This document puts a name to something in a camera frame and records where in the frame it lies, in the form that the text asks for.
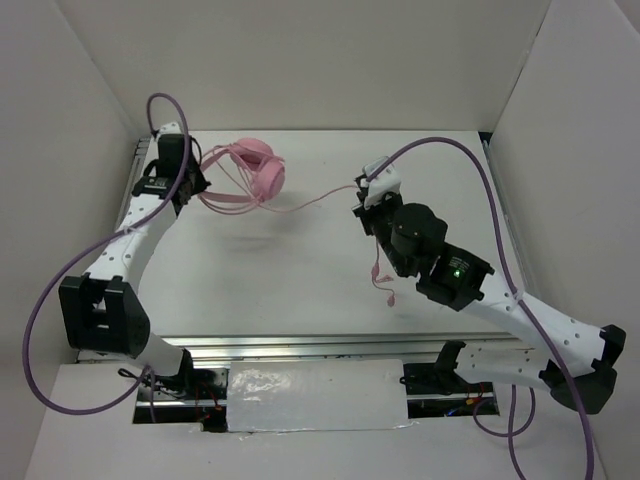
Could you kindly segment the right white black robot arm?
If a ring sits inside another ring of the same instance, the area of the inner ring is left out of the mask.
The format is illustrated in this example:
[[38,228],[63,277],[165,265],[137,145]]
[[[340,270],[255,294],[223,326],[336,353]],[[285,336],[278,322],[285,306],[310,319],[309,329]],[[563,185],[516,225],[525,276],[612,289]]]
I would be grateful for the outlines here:
[[446,342],[431,374],[445,392],[484,382],[515,384],[545,391],[569,409],[580,400],[589,415],[603,409],[615,388],[624,330],[582,323],[525,292],[511,292],[487,261],[446,242],[448,225],[428,206],[402,200],[398,175],[373,181],[360,175],[355,183],[353,213],[397,276],[416,278],[417,292],[430,301],[491,322],[526,345],[491,350]]

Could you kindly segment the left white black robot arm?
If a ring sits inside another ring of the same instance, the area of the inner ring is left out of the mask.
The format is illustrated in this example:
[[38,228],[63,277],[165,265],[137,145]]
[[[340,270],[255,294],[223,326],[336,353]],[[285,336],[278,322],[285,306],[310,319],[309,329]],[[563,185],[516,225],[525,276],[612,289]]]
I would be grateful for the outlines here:
[[160,240],[208,183],[183,135],[161,133],[157,148],[157,159],[133,187],[120,237],[82,275],[65,277],[58,295],[71,347],[150,366],[163,390],[182,399],[206,376],[186,349],[152,332],[138,290]]

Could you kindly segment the pink headphones with cable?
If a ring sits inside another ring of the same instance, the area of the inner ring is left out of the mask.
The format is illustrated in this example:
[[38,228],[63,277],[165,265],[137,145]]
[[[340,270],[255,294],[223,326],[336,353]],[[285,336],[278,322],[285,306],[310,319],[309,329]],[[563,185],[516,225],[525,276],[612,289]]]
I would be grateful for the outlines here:
[[296,207],[271,207],[269,202],[280,194],[285,184],[285,160],[276,155],[267,143],[256,138],[241,138],[202,152],[199,166],[203,171],[218,167],[239,188],[238,194],[209,189],[198,194],[198,199],[205,207],[225,216],[243,215],[257,209],[289,214],[349,188],[347,185],[334,188]]

